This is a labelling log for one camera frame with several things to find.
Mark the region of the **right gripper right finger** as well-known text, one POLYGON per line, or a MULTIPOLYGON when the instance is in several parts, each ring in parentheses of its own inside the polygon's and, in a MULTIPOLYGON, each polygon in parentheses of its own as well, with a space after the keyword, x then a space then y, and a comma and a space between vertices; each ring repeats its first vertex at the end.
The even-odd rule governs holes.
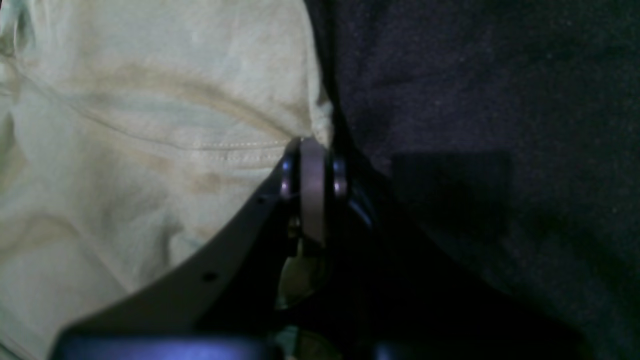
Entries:
POLYGON ((402 190, 354 148, 331 151, 334 264, 325 335, 345 360, 592 360, 581 333, 441 248, 508 234, 509 152, 405 153, 402 190))

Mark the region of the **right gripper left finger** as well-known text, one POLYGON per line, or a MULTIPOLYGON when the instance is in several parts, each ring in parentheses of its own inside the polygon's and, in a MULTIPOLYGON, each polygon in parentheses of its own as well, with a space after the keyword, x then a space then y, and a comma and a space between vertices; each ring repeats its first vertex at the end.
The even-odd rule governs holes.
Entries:
POLYGON ((282 360, 274 341, 282 268, 295 255, 303 141, 222 231, 149 287, 62 331, 51 360, 282 360))

